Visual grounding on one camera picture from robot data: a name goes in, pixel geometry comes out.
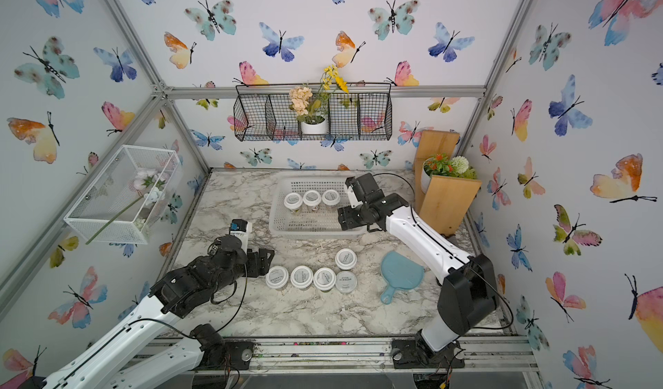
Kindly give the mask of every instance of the teal butterfly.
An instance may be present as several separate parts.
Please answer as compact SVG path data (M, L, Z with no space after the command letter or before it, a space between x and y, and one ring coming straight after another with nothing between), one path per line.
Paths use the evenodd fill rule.
M367 169L371 169L374 165L379 164L380 166L386 166L389 164L391 159L388 157L391 154L391 150L386 150L384 152L378 153L377 150L371 153L361 153L359 156L361 160L364 161L364 166Z
M63 77L79 78L80 76L74 58L62 54L64 46L60 38L56 36L52 36L46 41L42 51L43 58L39 57L34 48L30 47L30 49L34 55L25 52L23 54L35 58L41 65L25 63L14 70L14 77L26 83L37 84L37 90L42 94L54 95L57 99L63 99L64 88L60 81L65 83Z
M244 156L244 159L246 159L250 165L255 167L258 166L259 162L266 164L272 163L272 156L269 155L271 152L270 149L262 149L258 152L256 152L255 149L251 149L250 152L240 152L239 154Z

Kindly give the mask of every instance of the marble countertop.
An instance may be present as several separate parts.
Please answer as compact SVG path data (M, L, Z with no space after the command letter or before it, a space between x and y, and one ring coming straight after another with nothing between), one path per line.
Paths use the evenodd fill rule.
M352 269L358 280L351 294L333 289L328 293L313 285L298 290L292 284L281 290L272 290L265 278L249 278L244 302L236 318L221 332L224 336L303 336L303 335L398 335L413 334L424 327L437 310L440 287L435 275L425 267L424 280L414 290L398 291L391 304L380 301L386 282L380 274L384 255L395 250L420 265L424 263L399 239L388 233L363 233L352 240L321 239L294 240L272 236L269 231L269 212L277 170L215 171L211 174L198 203L194 218L182 247L174 262L178 268L187 265L207 248L214 238L228 233L232 219L240 218L253 223L249 247L269 248L276 251L272 265L281 265L289 272L299 265L313 271L322 267L340 269L334 262L336 252L350 248L357 253L357 265ZM328 175L348 177L349 171L291 171L292 177ZM411 171L394 171L414 183ZM376 177L385 194L396 192L407 201L414 201L410 187L400 178L382 175ZM471 251L467 230L461 225L456 233L458 245ZM244 293L244 278L237 281L236 294L220 305L209 303L197 307L178 327L190 331L201 323L215 328L225 324L236 312ZM223 300L230 296L232 287L226 287L215 296ZM481 325L498 326L495 313Z

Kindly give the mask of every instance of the white basket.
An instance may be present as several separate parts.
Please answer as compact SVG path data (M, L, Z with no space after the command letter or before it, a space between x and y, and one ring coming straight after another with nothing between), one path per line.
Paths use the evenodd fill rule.
M269 212L269 230L272 235L287 236L292 239L352 239L366 232L366 228L359 227L352 230L341 230L338 222L337 208L349 206L347 198L346 178L285 178L278 183L274 193L272 209ZM283 200L291 192L304 195L305 192L314 190L323 194L333 189L341 195L341 201L332 210L324 203L320 204L319 210L310 211L306 205L302 205L297 213L291 213Z
M92 186L67 212L64 221L86 240L91 238L119 211L138 198L139 192L133 186L138 171L156 169L155 177L167 173L170 178L161 186L163 193L154 206L151 209L145 207L145 199L136 202L94 239L100 242L147 244L149 228L161 218L180 181L180 160L173 150L135 145L123 145L113 157ZM143 218L146 219L145 224L138 228L134 222Z

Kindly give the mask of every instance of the orange butterfly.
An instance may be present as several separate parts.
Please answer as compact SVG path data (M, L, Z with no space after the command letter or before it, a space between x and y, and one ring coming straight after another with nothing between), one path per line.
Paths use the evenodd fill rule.
M166 46L170 48L170 51L175 53L175 55L170 57L170 62L174 63L176 67L183 69L192 62L195 42L191 45L191 49L189 49L182 43L182 41L169 32L164 34L164 42L166 43Z
M25 140L27 144L35 144L32 156L36 161L45 161L52 164L57 157L57 146L60 140L53 131L53 124L50 122L51 112L47 111L48 129L44 124L37 121L24 120L21 118L8 118L9 129L12 134L19 139Z
M525 162L525 174L518 173L518 183L525 185L522 190L522 195L527 199L532 197L532 193L542 195L546 192L543 186L534 181L534 178L538 178L538 176L536 175L536 172L532 172L532 158L527 158L527 161Z
M637 201L638 199L656 202L658 197L635 194L640 187L642 177L642 155L640 153L626 156L618 161L615 167L616 169L612 170L612 178L606 175L594 175L594 184L589 188L594 195L615 199L610 203Z
M366 41L362 42L359 47L356 47L352 39L345 32L340 31L336 36L336 46L341 53L337 53L331 59L336 64L336 68L343 68L347 64L352 63L357 53L359 53L360 48L365 44Z

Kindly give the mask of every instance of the wall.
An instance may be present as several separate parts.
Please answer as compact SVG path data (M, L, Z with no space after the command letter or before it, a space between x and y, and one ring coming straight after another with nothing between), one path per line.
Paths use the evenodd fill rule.
M577 378L590 375L600 382L610 379L605 386L612 388L646 387L663 378L663 254L656 234L662 208L659 202L643 199L614 202L634 195L661 196L663 88L656 85L660 72L652 74L663 61L663 8L657 8L663 0L630 0L624 5L616 22L630 30L626 29L619 42L619 35L609 26L588 28L588 20L601 1L537 1L517 42L523 60L502 74L495 92L503 96L503 102L492 119L482 118L467 154L484 182L471 207L476 221L483 215L484 251L493 261L495 273L505 279L506 297L514 312L526 313L519 306L523 296L530 308L526 318L535 318L536 326L527 329L517 319L518 331L538 335L541 330L545 335L549 348L539 341L533 345L534 353L544 382L550 381L555 388L575 388ZM621 0L603 2L609 16ZM534 59L532 65L528 61L536 28L541 24L550 31L550 22L558 24L556 34L568 32L571 40L559 48L558 61L545 70L544 61ZM575 76L575 94L562 93L571 75ZM576 127L568 126L566 135L559 136L561 125L556 133L559 121L551 118L550 111L555 113L559 107L566 111L578 96L574 108L591 120L571 110L566 116ZM526 100L532 102L525 124L527 136L523 137L522 120L512 136L510 110L518 112ZM566 103L563 106L553 104L562 101ZM489 143L497 143L488 155L490 161L479 150L485 134ZM642 166L638 154L642 155ZM529 199L518 183L518 174L526 174L528 158L536 172L534 181L545 189L544 194L532 194ZM501 182L507 182L502 191L510 198L506 206L500 201L499 210L493 209L491 190L495 189L489 183L497 169L501 170ZM560 242L554 241L554 225L562 225L555 205L564 207L571 228L578 217L579 225L584 225L571 235L571 240L580 244L579 254L577 250L565 254L563 228ZM507 235L514 235L518 226L522 242L518 246L513 238L516 246L512 247ZM510 251L517 248L526 248L522 255L531 270L519 259L515 269L514 252ZM556 272L565 276L566 290L554 287ZM625 274L631 281L633 276L637 280L635 301ZM552 292L567 305L573 321L551 298L548 278L553 282ZM562 277L557 275L556 279L561 285ZM580 349L583 353L579 354L579 348L590 347L595 359L591 349ZM572 364L576 355L585 359L589 368L583 360ZM565 359L575 374L565 366Z

